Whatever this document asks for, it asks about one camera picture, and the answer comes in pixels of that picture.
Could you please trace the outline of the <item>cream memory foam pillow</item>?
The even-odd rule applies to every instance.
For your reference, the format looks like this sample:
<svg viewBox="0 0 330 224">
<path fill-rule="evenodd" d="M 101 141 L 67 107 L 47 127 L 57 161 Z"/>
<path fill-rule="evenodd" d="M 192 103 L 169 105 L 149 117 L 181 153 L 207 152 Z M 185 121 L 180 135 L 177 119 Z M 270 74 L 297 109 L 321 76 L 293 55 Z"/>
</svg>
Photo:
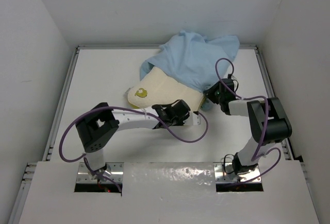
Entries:
<svg viewBox="0 0 330 224">
<path fill-rule="evenodd" d="M 167 105 L 182 99 L 191 111 L 197 111 L 205 99 L 201 92 L 176 81 L 157 67 L 152 68 L 126 95 L 134 108 Z"/>
</svg>

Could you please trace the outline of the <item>light blue pillowcase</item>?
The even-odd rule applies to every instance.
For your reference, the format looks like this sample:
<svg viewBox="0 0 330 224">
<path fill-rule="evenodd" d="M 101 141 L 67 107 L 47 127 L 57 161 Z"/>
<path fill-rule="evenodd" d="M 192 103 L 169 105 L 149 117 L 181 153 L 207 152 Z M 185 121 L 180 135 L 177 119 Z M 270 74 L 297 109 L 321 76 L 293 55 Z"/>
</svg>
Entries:
<svg viewBox="0 0 330 224">
<path fill-rule="evenodd" d="M 157 67 L 176 81 L 203 94 L 227 72 L 229 63 L 217 60 L 225 58 L 233 62 L 239 47 L 237 36 L 209 40 L 195 32 L 181 31 L 161 45 L 158 54 L 141 64 L 140 80 Z M 205 98 L 199 109 L 209 111 L 211 106 Z"/>
</svg>

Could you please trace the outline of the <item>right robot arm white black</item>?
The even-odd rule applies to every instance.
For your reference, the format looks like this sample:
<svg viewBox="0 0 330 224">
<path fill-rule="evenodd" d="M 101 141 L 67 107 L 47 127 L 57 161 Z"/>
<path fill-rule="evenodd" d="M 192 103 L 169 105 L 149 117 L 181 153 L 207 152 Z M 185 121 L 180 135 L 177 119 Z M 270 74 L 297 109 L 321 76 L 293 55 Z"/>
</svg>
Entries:
<svg viewBox="0 0 330 224">
<path fill-rule="evenodd" d="M 277 97 L 239 97 L 234 92 L 234 80 L 221 79 L 204 91 L 205 97 L 220 106 L 226 115 L 249 119 L 251 138 L 232 160 L 234 174 L 253 170 L 259 159 L 266 156 L 276 143 L 292 135 L 289 118 Z"/>
</svg>

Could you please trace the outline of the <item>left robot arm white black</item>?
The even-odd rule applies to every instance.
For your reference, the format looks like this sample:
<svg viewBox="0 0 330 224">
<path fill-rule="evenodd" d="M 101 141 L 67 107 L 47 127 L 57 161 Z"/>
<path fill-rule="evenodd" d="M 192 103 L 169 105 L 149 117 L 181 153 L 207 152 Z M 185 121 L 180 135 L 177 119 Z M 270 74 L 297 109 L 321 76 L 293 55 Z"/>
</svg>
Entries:
<svg viewBox="0 0 330 224">
<path fill-rule="evenodd" d="M 172 104 L 153 105 L 144 109 L 110 107 L 103 102 L 75 125 L 92 171 L 105 169 L 103 148 L 116 132 L 146 128 L 159 129 L 183 126 L 191 109 L 184 100 Z"/>
</svg>

